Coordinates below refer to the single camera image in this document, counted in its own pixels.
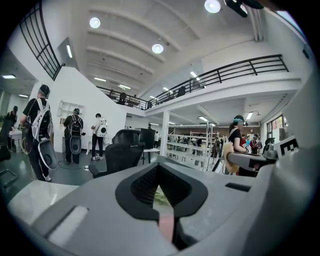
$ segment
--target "white shelving unit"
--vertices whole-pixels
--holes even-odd
[[[84,105],[76,104],[76,103],[70,103],[65,101],[60,101],[59,108],[57,111],[57,117],[60,118],[60,128],[64,128],[64,121],[68,116],[71,116],[74,112],[74,109],[79,109],[80,114],[79,117],[82,118],[82,116],[85,113],[86,107]]]

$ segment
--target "cap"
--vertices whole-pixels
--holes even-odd
[[[49,86],[45,84],[41,85],[39,91],[41,91],[44,96],[48,96],[48,94],[50,93]]]
[[[80,114],[80,109],[79,109],[79,108],[75,108],[74,111],[73,111],[73,113],[79,115],[79,114]]]

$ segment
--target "white column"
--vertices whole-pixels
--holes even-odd
[[[168,139],[168,129],[169,129],[169,118],[170,112],[163,112],[163,120],[162,120],[162,132],[161,132],[161,146],[160,146],[160,156],[166,156],[167,149],[167,139]]]

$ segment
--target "white backpack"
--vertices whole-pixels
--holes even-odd
[[[33,138],[40,142],[48,139],[48,137],[45,136],[46,134],[48,134],[50,138],[50,135],[53,131],[53,126],[49,103],[47,102],[44,108],[40,98],[37,99],[37,102],[40,111],[38,111],[38,115],[31,124],[31,130]]]

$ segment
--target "gray plastic device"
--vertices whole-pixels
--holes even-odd
[[[265,255],[313,199],[319,155],[319,147],[299,148],[256,178],[201,172],[160,157],[87,182],[24,231],[51,255]],[[174,211],[172,242],[150,206],[158,184]]]

